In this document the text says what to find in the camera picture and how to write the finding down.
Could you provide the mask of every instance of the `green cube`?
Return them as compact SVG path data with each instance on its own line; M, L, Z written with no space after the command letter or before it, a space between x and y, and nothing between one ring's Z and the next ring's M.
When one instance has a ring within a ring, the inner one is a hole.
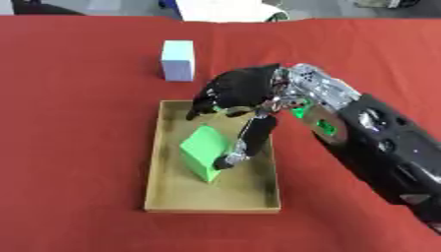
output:
M213 181L219 170L213 168L217 157L229 147L228 139L215 128L203 125L180 145L180 152L189 169L204 181Z

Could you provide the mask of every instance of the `white floor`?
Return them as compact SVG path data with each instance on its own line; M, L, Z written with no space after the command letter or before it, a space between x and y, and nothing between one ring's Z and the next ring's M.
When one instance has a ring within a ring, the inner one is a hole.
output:
M169 16L172 10L162 10L158 0L42 0L89 15ZM304 17L391 17L440 18L440 0L421 0L411 8L400 10L357 8L352 0L264 0L270 4L281 3L292 19Z

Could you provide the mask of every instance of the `red tablecloth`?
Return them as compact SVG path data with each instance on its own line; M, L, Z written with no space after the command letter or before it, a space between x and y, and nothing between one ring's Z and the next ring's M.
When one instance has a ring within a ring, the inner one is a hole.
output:
M288 114L275 133L280 214L141 210L158 102L191 98L232 68L318 65L441 139L441 21L2 17L0 34L1 251L441 250L440 237L356 180ZM195 41L194 83L162 79L165 39Z

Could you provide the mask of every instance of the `robotic hand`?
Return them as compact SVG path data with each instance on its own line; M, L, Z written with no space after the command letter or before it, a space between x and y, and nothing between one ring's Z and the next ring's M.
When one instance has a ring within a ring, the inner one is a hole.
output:
M219 75L194 98L187 119L216 108L229 117L255 113L233 151L215 160L216 169L255 156L277 126L273 114L289 109L357 178L441 233L439 143L374 96L308 64L274 64Z

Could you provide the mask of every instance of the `cardboard box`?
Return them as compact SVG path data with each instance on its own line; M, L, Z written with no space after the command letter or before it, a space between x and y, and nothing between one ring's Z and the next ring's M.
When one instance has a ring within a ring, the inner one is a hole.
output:
M249 116L200 116L186 121L191 101L160 103L145 209L150 212L277 213L281 208L273 148L233 169L223 170L212 182L201 180L185 167L179 145L202 123L214 126L232 143Z

